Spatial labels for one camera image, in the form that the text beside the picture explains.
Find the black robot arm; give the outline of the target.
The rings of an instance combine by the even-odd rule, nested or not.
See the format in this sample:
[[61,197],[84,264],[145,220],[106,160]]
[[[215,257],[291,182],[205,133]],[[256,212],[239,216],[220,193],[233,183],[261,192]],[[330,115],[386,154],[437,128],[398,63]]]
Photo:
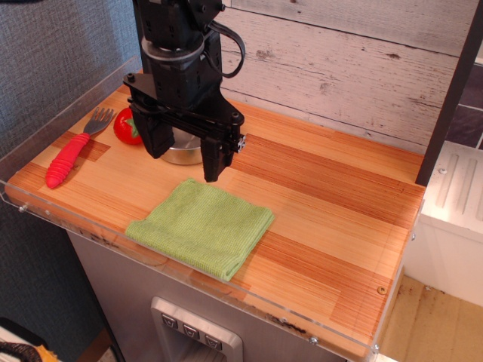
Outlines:
[[134,123],[147,152],[160,158],[175,143],[178,129],[201,141],[205,180],[218,180],[245,145],[245,117],[220,91],[224,78],[221,36],[246,54],[242,38],[218,23],[221,1],[135,1],[143,72],[124,83]]

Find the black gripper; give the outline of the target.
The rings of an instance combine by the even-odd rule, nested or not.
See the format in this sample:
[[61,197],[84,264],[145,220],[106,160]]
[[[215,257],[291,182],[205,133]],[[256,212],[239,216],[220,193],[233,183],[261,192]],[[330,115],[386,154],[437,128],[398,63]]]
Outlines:
[[174,144],[173,128],[201,140],[205,181],[218,181],[245,146],[243,114],[220,91],[221,76],[197,62],[186,69],[157,66],[123,79],[130,108],[146,151],[160,158]]

